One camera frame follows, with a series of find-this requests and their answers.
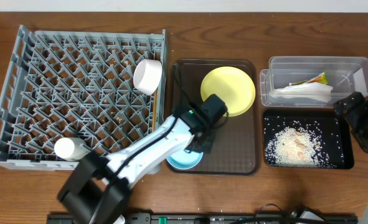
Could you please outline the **light blue bowl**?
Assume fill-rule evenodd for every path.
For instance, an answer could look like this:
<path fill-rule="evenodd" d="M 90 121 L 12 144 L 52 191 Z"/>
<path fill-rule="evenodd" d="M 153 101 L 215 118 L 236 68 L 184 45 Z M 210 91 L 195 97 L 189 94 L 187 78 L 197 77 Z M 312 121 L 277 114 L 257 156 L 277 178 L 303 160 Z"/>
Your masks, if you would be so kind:
<path fill-rule="evenodd" d="M 194 152 L 185 149 L 169 156 L 167 162 L 176 169 L 186 170 L 198 165 L 203 155 L 203 152 Z"/>

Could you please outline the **white paper napkin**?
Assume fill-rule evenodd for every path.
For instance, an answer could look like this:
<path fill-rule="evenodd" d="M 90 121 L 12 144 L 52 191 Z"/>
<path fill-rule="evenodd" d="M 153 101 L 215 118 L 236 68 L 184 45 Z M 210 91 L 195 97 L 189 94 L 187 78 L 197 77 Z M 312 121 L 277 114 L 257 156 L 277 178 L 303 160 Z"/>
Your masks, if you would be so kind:
<path fill-rule="evenodd" d="M 270 95 L 283 98 L 308 98 L 327 103 L 331 100 L 332 90 L 332 86 L 322 83 L 304 83 L 275 89 Z"/>

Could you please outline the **yellow green wrapper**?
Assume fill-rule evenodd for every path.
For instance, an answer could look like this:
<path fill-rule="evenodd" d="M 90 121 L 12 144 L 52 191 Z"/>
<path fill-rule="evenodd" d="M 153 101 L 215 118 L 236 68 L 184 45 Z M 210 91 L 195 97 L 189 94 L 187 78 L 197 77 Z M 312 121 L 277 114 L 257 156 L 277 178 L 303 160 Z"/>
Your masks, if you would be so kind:
<path fill-rule="evenodd" d="M 301 81 L 301 82 L 296 82 L 296 83 L 290 83 L 289 86 L 295 86 L 295 85 L 301 85 L 301 84 L 305 84 L 305 83 L 321 83 L 324 85 L 328 84 L 328 80 L 326 78 L 326 72 L 322 72 L 319 75 L 316 75 L 313 78 Z"/>

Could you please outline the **yellow round plate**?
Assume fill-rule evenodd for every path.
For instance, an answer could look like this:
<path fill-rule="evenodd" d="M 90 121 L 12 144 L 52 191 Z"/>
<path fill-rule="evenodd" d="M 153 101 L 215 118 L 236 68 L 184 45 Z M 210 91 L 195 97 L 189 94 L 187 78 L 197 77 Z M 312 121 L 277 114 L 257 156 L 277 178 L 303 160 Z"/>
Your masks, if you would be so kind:
<path fill-rule="evenodd" d="M 255 101 L 255 91 L 255 84 L 250 76 L 235 67 L 215 68 L 201 83 L 203 101 L 216 94 L 227 106 L 229 116 L 238 116 L 250 109 Z"/>

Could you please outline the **wooden chopstick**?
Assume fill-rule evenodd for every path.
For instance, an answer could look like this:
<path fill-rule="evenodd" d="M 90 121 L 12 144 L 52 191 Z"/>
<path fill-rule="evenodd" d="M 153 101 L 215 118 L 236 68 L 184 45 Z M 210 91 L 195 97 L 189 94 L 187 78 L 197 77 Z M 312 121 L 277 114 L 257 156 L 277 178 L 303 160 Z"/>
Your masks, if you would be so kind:
<path fill-rule="evenodd" d="M 156 90 L 153 94 L 153 118 L 152 118 L 152 132 L 156 129 L 155 128 L 155 125 L 157 123 L 157 112 L 156 112 L 156 109 L 157 109 L 157 97 L 158 97 L 158 91 Z"/>

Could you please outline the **pink rice bowl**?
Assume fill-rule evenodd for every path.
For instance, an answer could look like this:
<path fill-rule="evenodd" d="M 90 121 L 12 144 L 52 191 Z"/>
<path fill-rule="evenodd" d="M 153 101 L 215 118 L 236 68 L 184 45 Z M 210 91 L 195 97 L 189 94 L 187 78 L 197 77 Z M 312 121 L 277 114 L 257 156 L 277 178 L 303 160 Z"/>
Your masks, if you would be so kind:
<path fill-rule="evenodd" d="M 152 95 L 158 88 L 162 73 L 163 68 L 160 61 L 144 59 L 135 68 L 134 87 L 146 95 Z"/>

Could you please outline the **light blue cup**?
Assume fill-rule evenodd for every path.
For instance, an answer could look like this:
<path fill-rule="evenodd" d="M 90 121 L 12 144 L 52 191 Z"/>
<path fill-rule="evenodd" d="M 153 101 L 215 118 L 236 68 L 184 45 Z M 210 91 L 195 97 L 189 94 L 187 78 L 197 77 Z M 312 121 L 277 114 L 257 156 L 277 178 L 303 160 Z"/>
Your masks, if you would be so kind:
<path fill-rule="evenodd" d="M 54 146 L 54 152 L 66 161 L 78 161 L 87 153 L 86 143 L 81 138 L 60 138 Z"/>

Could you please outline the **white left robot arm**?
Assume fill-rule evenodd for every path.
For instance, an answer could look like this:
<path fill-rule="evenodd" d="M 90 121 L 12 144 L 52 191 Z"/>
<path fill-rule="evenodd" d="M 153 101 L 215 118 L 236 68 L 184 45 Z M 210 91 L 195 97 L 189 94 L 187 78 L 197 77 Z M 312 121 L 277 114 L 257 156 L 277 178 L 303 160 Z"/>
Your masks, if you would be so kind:
<path fill-rule="evenodd" d="M 90 152 L 59 191 L 59 202 L 77 223 L 124 223 L 133 186 L 171 154 L 185 149 L 225 113 L 208 106 L 178 108 L 160 127 L 124 150 Z"/>

